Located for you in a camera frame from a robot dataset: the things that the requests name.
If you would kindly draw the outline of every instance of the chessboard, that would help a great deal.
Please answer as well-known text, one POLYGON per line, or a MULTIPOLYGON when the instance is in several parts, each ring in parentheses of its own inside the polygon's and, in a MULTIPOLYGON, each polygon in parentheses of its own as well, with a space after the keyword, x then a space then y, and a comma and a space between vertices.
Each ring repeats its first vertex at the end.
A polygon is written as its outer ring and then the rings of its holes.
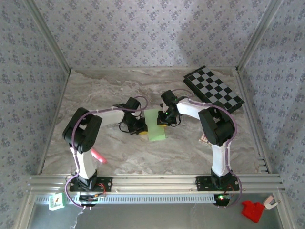
POLYGON ((184 77, 183 82, 204 103, 221 102, 230 113, 242 106, 244 101, 214 73, 203 66, 184 77))

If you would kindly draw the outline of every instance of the floral wallpaper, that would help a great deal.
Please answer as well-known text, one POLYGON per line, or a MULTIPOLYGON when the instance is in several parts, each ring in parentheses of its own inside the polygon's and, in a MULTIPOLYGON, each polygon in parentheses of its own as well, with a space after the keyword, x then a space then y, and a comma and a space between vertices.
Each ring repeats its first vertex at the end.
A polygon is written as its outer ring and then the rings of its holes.
POLYGON ((12 228, 67 74, 21 0, 0 2, 0 228, 12 228))
POLYGON ((270 0, 35 0, 71 68, 236 66, 270 0))
POLYGON ((300 228, 305 228, 305 3, 284 0, 246 66, 273 172, 281 174, 300 228))

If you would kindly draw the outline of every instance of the green block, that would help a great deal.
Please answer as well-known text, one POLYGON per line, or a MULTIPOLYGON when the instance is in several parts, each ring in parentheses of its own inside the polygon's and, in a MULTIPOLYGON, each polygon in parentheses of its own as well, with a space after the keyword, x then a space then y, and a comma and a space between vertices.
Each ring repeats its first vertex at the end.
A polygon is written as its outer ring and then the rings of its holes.
POLYGON ((159 109, 144 110, 145 122, 148 129, 148 140, 151 142, 164 140, 166 138, 164 127, 157 125, 158 111, 159 109))

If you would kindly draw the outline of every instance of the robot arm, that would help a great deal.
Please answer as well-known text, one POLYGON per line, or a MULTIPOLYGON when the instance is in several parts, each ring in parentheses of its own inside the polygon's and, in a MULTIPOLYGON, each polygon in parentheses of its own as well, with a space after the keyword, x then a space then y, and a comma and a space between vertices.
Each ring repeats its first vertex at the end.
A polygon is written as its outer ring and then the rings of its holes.
MULTIPOLYGON (((203 107, 195 104, 191 104, 188 99, 182 99, 177 104, 177 109, 179 111, 179 114, 181 115, 188 115, 191 117, 194 117, 196 119, 204 119, 204 114, 207 114, 204 110, 206 110, 208 107, 203 107)), ((212 171, 219 177, 222 177, 229 173, 226 164, 225 164, 225 143, 222 143, 222 145, 217 144, 216 139, 211 139, 213 136, 207 137, 208 140, 213 141, 212 144, 212 152, 213 152, 213 165, 212 165, 212 171)), ((230 144, 228 149, 228 157, 230 157, 230 144)))
MULTIPOLYGON (((97 171, 93 165, 93 159, 90 149, 93 147, 97 134, 101 126, 110 124, 125 123, 128 126, 130 134, 138 134, 142 131, 147 131, 144 118, 137 118, 136 113, 130 111, 119 110, 118 108, 136 110, 140 103, 129 98, 127 103, 114 105, 109 111, 97 114, 90 114, 84 118, 77 127, 74 137, 74 144, 77 150, 76 157, 79 163, 80 170, 78 182, 85 190, 91 190, 96 183, 97 171)), ((78 120, 89 111, 84 108, 77 109, 76 113, 68 123, 62 133, 63 138, 69 144, 70 150, 74 154, 72 147, 72 131, 78 120)))
MULTIPOLYGON (((159 125, 176 124, 179 115, 188 115, 201 121, 204 134, 212 144, 213 165, 211 169, 212 182, 216 187, 225 184, 231 175, 226 166, 225 143, 234 134, 232 120, 222 111, 209 106, 192 104, 188 98, 177 98, 172 91, 162 94, 163 112, 159 112, 157 123, 159 125)), ((228 166, 230 167, 230 144, 228 145, 228 166)))

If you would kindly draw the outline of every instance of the pink object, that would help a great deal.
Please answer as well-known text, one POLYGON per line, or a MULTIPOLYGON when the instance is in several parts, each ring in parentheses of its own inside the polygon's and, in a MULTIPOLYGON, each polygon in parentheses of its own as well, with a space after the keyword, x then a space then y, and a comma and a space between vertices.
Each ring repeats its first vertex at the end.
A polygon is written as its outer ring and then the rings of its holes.
POLYGON ((106 158, 104 158, 102 155, 100 155, 100 153, 97 152, 97 150, 94 149, 94 148, 91 149, 91 155, 92 155, 95 159, 99 160, 102 164, 106 164, 106 163, 107 163, 106 158))

